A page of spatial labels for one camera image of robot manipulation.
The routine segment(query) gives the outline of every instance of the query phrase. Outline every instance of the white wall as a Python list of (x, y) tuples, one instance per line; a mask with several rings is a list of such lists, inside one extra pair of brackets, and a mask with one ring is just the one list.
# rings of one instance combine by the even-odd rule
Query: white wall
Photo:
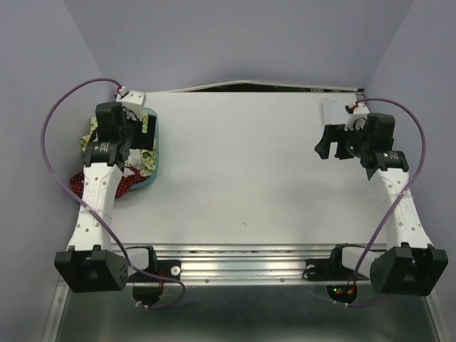
[(365, 87), (412, 0), (64, 0), (105, 76), (144, 90)]
[[(393, 42), (373, 74), (366, 95), (399, 100), (416, 113), (427, 136), (423, 173), (413, 187), (416, 205), (436, 248), (446, 249), (450, 263), (438, 289), (452, 335), (456, 338), (456, 1), (415, 0)], [(407, 115), (389, 105), (370, 109), (397, 115), (396, 148), (415, 168), (420, 138)]]
[[(63, 92), (100, 71), (60, 0), (0, 3), (0, 341), (40, 341), (77, 207), (48, 175), (39, 136)], [(51, 122), (48, 153), (68, 180), (81, 168), (78, 137), (106, 87), (92, 85)]]

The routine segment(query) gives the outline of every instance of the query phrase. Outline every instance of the white cable connector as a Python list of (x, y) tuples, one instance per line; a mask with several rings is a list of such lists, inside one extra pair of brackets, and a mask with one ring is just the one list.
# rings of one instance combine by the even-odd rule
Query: white cable connector
[(367, 122), (368, 107), (364, 103), (356, 103), (356, 101), (353, 101), (348, 107), (353, 110), (353, 113), (350, 114), (345, 130), (360, 130)]
[(129, 90), (125, 92), (125, 95), (117, 96), (117, 102), (128, 109), (128, 112), (133, 112), (140, 120), (143, 118), (144, 104), (145, 104), (145, 93), (142, 91)]
[(128, 90), (125, 86), (122, 86), (122, 88), (118, 89), (117, 92), (118, 92), (118, 95), (120, 95), (120, 97), (123, 97), (123, 96), (125, 96), (126, 93), (128, 93)]

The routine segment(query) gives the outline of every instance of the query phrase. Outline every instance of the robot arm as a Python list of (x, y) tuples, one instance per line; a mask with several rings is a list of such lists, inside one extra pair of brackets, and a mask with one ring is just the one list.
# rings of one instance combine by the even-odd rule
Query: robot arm
[[(108, 224), (130, 149), (153, 149), (156, 117), (143, 116), (144, 103), (144, 93), (130, 91), (95, 110), (98, 139), (83, 155), (83, 200)], [(109, 234), (84, 207), (67, 250), (56, 253), (54, 264), (73, 292), (122, 290), (127, 284), (125, 259), (111, 252)]]
[[(380, 208), (386, 213), (408, 182), (408, 164), (401, 151), (393, 150), (394, 117), (353, 113), (347, 125), (325, 126), (315, 151), (328, 159), (331, 143), (338, 143), (336, 157), (358, 157), (366, 169), (369, 182), (379, 196)], [(383, 294), (427, 296), (448, 263), (446, 252), (435, 249), (418, 217), (410, 190), (386, 222), (387, 251), (368, 252), (358, 274), (370, 279), (375, 291)], [(309, 281), (348, 281), (363, 249), (339, 244), (330, 259), (307, 261), (305, 277)]]

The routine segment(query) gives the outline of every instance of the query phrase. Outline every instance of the metal edge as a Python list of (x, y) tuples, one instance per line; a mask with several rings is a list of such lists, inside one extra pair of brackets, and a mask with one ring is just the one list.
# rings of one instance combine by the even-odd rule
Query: metal edge
[(59, 279), (44, 328), (43, 338), (41, 339), (42, 342), (54, 342), (57, 339), (58, 327), (60, 326), (67, 296), (68, 286), (63, 279)]
[(437, 336), (440, 342), (451, 342), (450, 331), (448, 330), (447, 322), (442, 312), (442, 307), (440, 305), (440, 297), (438, 295), (437, 289), (434, 288), (430, 295), (426, 297), (427, 306), (429, 307), (430, 315), (432, 321), (435, 325), (435, 330), (437, 331)]
[[(117, 244), (113, 244), (113, 251), (120, 252)], [(335, 244), (125, 244), (125, 247), (135, 246), (153, 246), (158, 252), (314, 252), (328, 251), (330, 252)], [(386, 244), (374, 244), (374, 249), (384, 249)]]

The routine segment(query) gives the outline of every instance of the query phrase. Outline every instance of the white tabletop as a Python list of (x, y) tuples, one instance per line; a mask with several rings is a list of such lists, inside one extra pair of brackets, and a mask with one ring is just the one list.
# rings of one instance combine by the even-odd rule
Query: white tabletop
[(323, 98), (354, 94), (148, 93), (158, 176), (115, 201), (116, 234), (130, 244), (366, 243), (379, 202), (357, 159), (314, 152)]

